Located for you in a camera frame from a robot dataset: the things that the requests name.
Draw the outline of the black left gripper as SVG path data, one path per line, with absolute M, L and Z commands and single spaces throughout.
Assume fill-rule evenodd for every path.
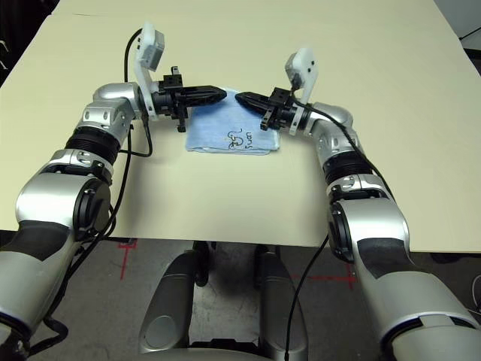
M 157 82 L 158 89 L 152 94 L 155 111 L 158 115 L 178 120 L 177 131 L 186 132 L 187 109 L 213 105 L 221 102 L 227 93 L 211 85 L 183 87 L 182 75 L 177 66 L 171 67 L 171 73 L 164 75 Z

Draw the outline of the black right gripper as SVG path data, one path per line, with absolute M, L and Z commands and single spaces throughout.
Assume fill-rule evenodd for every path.
M 270 96 L 240 92 L 234 97 L 238 104 L 248 111 L 262 115 L 260 129 L 263 131 L 299 126 L 300 118 L 297 118 L 296 115 L 301 109 L 294 102 L 295 91 L 293 89 L 275 87 Z

